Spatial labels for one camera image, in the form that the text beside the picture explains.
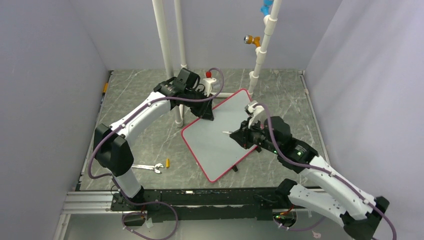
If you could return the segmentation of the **red-framed whiteboard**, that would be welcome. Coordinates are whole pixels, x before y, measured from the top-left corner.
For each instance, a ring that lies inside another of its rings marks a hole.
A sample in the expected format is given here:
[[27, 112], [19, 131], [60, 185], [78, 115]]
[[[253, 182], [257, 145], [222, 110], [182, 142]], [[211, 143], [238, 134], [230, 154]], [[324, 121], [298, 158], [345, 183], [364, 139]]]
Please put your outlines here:
[[248, 118], [245, 106], [251, 101], [242, 88], [213, 107], [213, 121], [198, 118], [182, 129], [182, 139], [209, 182], [216, 182], [255, 151], [256, 146], [244, 149], [222, 133], [239, 129]]

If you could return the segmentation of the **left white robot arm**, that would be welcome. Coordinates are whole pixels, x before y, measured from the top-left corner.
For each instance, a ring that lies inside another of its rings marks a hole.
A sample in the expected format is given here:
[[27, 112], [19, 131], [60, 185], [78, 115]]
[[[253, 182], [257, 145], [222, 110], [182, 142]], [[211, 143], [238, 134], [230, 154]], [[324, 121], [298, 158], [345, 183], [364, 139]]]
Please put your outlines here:
[[204, 120], [214, 120], [212, 102], [214, 90], [222, 90], [223, 81], [212, 77], [210, 71], [201, 78], [197, 73], [182, 68], [177, 76], [157, 84], [145, 101], [120, 120], [99, 124], [94, 131], [93, 152], [90, 160], [105, 168], [117, 187], [125, 195], [124, 204], [131, 210], [145, 202], [144, 188], [137, 180], [132, 165], [131, 145], [140, 134], [162, 115], [185, 106]]

